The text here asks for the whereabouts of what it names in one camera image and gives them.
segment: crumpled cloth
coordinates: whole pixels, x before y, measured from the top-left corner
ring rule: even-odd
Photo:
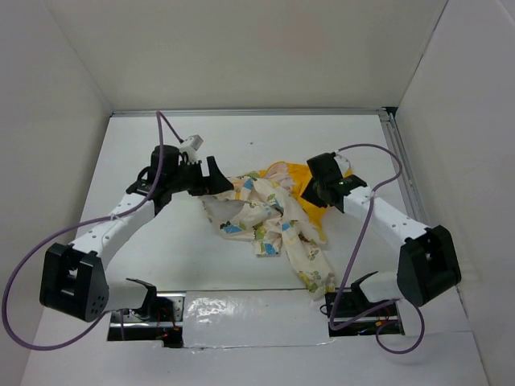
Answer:
[[[200,197],[219,234],[249,241],[258,256],[277,255],[284,245],[313,298],[334,292],[335,275],[320,248],[327,239],[291,195],[295,183],[287,164],[279,162],[265,174],[253,171],[229,181],[233,191]]]

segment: cable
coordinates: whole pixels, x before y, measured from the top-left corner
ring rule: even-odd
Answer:
[[[161,117],[165,123],[168,125],[168,127],[170,128],[171,132],[175,135],[175,137],[177,138],[177,141],[179,141],[179,143],[183,143],[184,140],[177,134],[177,132],[175,131],[175,129],[173,128],[173,126],[171,125],[171,123],[168,121],[168,118],[165,117],[165,115],[163,113],[161,113],[159,110],[155,112],[155,114],[158,116],[158,119]]]
[[[365,221],[363,222],[363,227],[361,228],[360,235],[358,236],[356,244],[354,245],[354,249],[352,251],[351,257],[350,257],[350,259],[349,259],[349,261],[347,263],[347,268],[345,269],[344,278],[341,281],[340,288],[338,289],[338,292],[336,294],[335,302],[334,302],[334,304],[332,306],[331,316],[329,317],[329,328],[331,328],[331,330],[333,330],[333,331],[341,330],[341,329],[345,328],[346,326],[349,326],[351,323],[354,323],[357,319],[363,318],[364,316],[367,316],[368,314],[371,314],[372,312],[374,312],[376,310],[380,310],[381,308],[384,308],[385,306],[389,306],[390,304],[394,304],[397,301],[397,300],[390,300],[390,301],[387,301],[387,302],[383,302],[382,304],[380,304],[378,306],[374,306],[371,309],[366,310],[365,312],[362,312],[361,314],[357,315],[354,318],[349,319],[346,322],[342,322],[342,323],[337,324],[337,325],[335,324],[336,310],[338,309],[338,306],[340,304],[340,300],[341,300],[341,297],[342,297],[342,295],[344,293],[344,288],[345,288],[345,285],[347,284],[348,277],[350,276],[350,273],[351,273],[351,270],[352,270],[352,266],[354,265],[354,262],[356,261],[356,257],[357,257],[357,254],[358,254],[359,250],[360,250],[361,243],[363,242],[363,239],[365,238],[365,233],[367,231],[367,228],[369,227],[370,220],[372,219],[373,205],[374,205],[374,200],[375,200],[375,193],[377,192],[378,189],[380,189],[381,187],[383,187],[387,183],[391,183],[392,181],[395,181],[396,179],[398,179],[402,175],[402,163],[401,163],[401,161],[399,160],[397,155],[395,155],[393,152],[391,152],[390,150],[386,149],[383,146],[375,145],[373,143],[357,143],[355,145],[349,145],[349,146],[342,147],[342,148],[338,149],[337,153],[339,153],[341,151],[344,151],[344,150],[354,149],[356,147],[373,147],[375,149],[379,149],[379,150],[385,151],[397,163],[398,171],[397,171],[397,173],[393,177],[378,183],[372,189],[372,194],[370,195],[369,210],[367,211],[367,215],[365,217]],[[418,309],[418,307],[415,307],[415,308],[417,309],[418,316],[420,317],[420,320],[421,320],[421,323],[422,323],[421,334],[418,337],[417,342],[415,342],[415,344],[412,347],[410,347],[410,348],[408,348],[406,350],[399,351],[399,352],[387,349],[387,347],[385,347],[384,344],[379,343],[379,345],[383,349],[386,349],[388,352],[391,352],[391,353],[405,354],[405,353],[410,352],[410,351],[414,350],[415,348],[417,348],[418,345],[422,342],[422,338],[423,338],[424,332],[425,332],[424,318],[422,316],[422,313]]]
[[[122,340],[126,340],[126,332],[125,328],[123,326],[123,309],[121,308],[119,310],[120,312],[120,334],[122,334]]]
[[[117,215],[118,218],[121,218],[121,217],[124,217],[124,216],[128,216],[131,213],[134,213],[135,211],[137,211],[140,207],[142,207],[146,203],[146,201],[148,201],[150,199],[150,197],[154,194],[155,188],[158,185],[159,176],[161,175],[161,170],[163,168],[163,151],[164,151],[163,123],[161,122],[161,118],[164,118],[165,122],[167,122],[167,124],[170,126],[171,130],[174,132],[174,134],[177,137],[177,139],[180,139],[179,136],[177,135],[177,133],[171,127],[170,123],[164,117],[163,113],[161,113],[160,111],[157,111],[155,113],[155,115],[156,115],[157,120],[158,120],[158,131],[159,131],[159,160],[158,160],[158,169],[156,171],[156,178],[155,178],[154,182],[152,183],[152,186],[150,187],[150,190],[149,190],[148,194],[145,196],[145,198],[142,199],[142,201],[138,205],[136,205],[135,207],[132,207],[128,211],[124,211],[124,212],[118,214]],[[89,326],[86,330],[84,330],[84,332],[82,332],[81,334],[79,334],[75,338],[70,339],[67,342],[59,343],[59,344],[55,344],[55,345],[51,345],[51,346],[39,346],[39,345],[35,345],[35,344],[29,343],[29,342],[25,342],[23,339],[18,337],[16,335],[16,333],[13,331],[12,327],[9,324],[9,319],[7,317],[7,300],[9,298],[9,292],[10,292],[10,290],[12,288],[14,280],[15,280],[16,276],[18,276],[18,273],[21,270],[21,268],[29,261],[29,259],[31,257],[34,256],[34,254],[36,252],[38,252],[45,244],[49,243],[50,241],[54,240],[56,237],[59,237],[59,236],[65,234],[67,232],[70,232],[70,231],[73,231],[75,229],[84,227],[86,225],[101,223],[101,222],[109,221],[109,220],[111,220],[110,216],[103,216],[103,217],[98,217],[96,219],[83,221],[81,223],[78,223],[77,225],[72,225],[72,226],[69,226],[67,228],[61,229],[60,231],[58,231],[56,233],[53,233],[52,235],[50,235],[46,239],[40,241],[33,249],[31,249],[31,251],[27,255],[25,255],[25,257],[18,263],[18,265],[16,265],[16,267],[14,268],[13,273],[7,279],[6,288],[3,291],[3,296],[2,296],[2,324],[3,324],[4,328],[6,329],[7,334],[17,344],[19,344],[22,347],[28,348],[30,350],[35,350],[35,351],[58,350],[60,348],[69,346],[70,344],[76,342],[77,340],[79,340],[82,337],[84,337],[85,335],[87,335],[101,321],[101,319],[107,313],[109,313],[108,311],[103,312],[98,317],[98,319],[96,319],[93,322],[93,324],[91,326]]]

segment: yellow cloth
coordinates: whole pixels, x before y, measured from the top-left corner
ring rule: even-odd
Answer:
[[[307,165],[299,165],[298,163],[288,163],[284,161],[279,161],[273,163],[267,170],[259,171],[259,178],[263,178],[266,174],[270,173],[275,167],[281,166],[281,164],[287,166],[288,174],[294,181],[294,185],[291,189],[291,195],[300,203],[300,206],[306,211],[309,216],[310,221],[321,227],[320,221],[322,220],[323,215],[327,210],[326,207],[317,207],[313,205],[309,201],[303,199],[302,193],[307,187],[307,184],[311,181],[311,172]],[[345,172],[344,177],[348,177],[352,174],[352,170],[349,167]]]

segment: white floor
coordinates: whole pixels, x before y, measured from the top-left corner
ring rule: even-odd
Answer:
[[[200,134],[204,144],[199,156],[214,155],[226,175],[263,169],[279,160],[304,163],[352,143],[386,144],[377,116],[172,117],[171,122],[184,137]],[[165,134],[167,143],[174,144],[171,133]],[[157,143],[155,118],[111,119],[83,220],[102,216],[116,205],[148,164]],[[377,150],[351,150],[346,156],[353,170],[370,185],[393,174],[389,156]],[[405,210],[397,183],[385,187],[381,196]],[[340,279],[360,224],[330,211],[323,227],[329,239],[328,259]],[[392,269],[396,258],[387,243],[370,232],[351,280],[374,270]],[[303,288],[284,254],[258,258],[249,244],[222,240],[205,219],[200,203],[186,194],[175,195],[171,204],[126,244],[113,259],[108,275],[118,280],[138,277],[156,284],[159,290]],[[302,302],[318,312],[307,294]],[[381,351],[373,337],[342,338],[307,347],[293,342],[289,347],[203,351],[166,349],[153,342],[107,343],[106,319],[71,347],[32,352],[23,384],[486,384],[456,291],[435,299],[423,312],[429,335],[416,352],[402,357]],[[401,315],[406,334],[416,335],[418,321],[408,305],[401,305]],[[292,322],[296,316],[291,315]],[[252,341],[256,337],[253,321],[246,323]],[[272,326],[270,332],[280,334],[278,329],[287,325]],[[82,322],[45,310],[35,341],[58,343],[82,329]],[[404,346],[411,339],[390,337],[392,344]]]

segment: floral cloth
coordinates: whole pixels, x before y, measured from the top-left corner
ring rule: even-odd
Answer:
[[[222,237],[250,241],[258,256],[277,255],[284,244],[313,298],[334,292],[335,275],[320,248],[326,237],[291,195],[294,183],[286,163],[261,176],[254,171],[231,178],[233,191],[200,197],[208,218]]]

